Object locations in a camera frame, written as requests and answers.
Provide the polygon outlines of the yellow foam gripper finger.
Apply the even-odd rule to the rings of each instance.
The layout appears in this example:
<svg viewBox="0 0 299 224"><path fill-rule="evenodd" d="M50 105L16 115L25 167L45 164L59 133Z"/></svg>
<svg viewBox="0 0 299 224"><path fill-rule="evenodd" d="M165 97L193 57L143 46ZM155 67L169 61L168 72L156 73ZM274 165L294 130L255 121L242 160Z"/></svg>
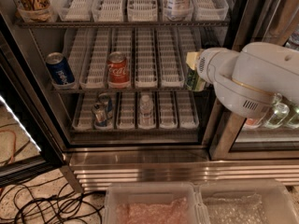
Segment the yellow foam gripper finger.
<svg viewBox="0 0 299 224"><path fill-rule="evenodd" d="M203 50L188 52L186 57L186 64L192 69L196 69L196 63L199 61L200 55L203 53Z"/></svg>

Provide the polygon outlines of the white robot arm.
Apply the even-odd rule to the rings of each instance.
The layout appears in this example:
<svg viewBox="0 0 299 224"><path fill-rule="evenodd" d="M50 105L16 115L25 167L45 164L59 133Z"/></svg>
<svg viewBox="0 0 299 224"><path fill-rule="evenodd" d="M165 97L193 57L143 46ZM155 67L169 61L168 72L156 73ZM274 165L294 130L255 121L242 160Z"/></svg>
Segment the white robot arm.
<svg viewBox="0 0 299 224"><path fill-rule="evenodd" d="M218 100L228 110L241 117L263 117L277 93L299 104L298 50L253 42L241 51L191 51L186 64L214 86Z"/></svg>

